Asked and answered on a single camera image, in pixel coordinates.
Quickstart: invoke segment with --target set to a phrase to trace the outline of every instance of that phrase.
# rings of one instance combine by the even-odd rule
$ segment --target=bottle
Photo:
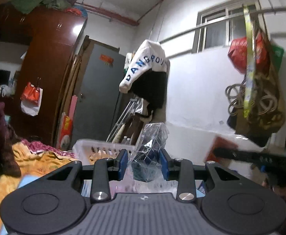
[[[128,138],[127,136],[124,136],[123,139],[122,139],[121,144],[125,144],[127,142],[127,138]]]

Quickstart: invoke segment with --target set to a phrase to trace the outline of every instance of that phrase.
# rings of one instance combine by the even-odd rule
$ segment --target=circular cover
[[[20,188],[5,197],[0,205],[4,225],[21,234],[45,235],[68,228],[84,214],[85,201],[77,191],[45,188]]]
[[[203,198],[201,210],[222,231],[241,235],[268,234],[286,218],[285,202],[266,188],[215,188]]]

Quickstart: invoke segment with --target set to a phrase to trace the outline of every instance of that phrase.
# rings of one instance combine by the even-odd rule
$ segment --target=white plastic basket
[[[104,150],[106,154],[117,156],[122,149],[132,152],[136,149],[136,146],[90,139],[80,139],[74,144],[72,151],[75,154],[75,157],[81,161],[83,165],[89,165],[89,157],[94,153],[101,153],[101,151]]]

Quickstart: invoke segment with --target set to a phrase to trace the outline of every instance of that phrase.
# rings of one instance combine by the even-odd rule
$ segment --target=red sticker on door
[[[109,57],[109,56],[105,56],[103,54],[101,54],[101,56],[99,57],[99,59],[101,59],[104,62],[107,62],[109,64],[113,63],[113,58]]]

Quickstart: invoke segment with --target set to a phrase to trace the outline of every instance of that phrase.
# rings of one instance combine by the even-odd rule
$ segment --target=ribbed gray surface
[[[78,235],[210,235],[224,234],[207,224],[192,204],[171,193],[118,194],[96,204],[86,218],[65,234]]]

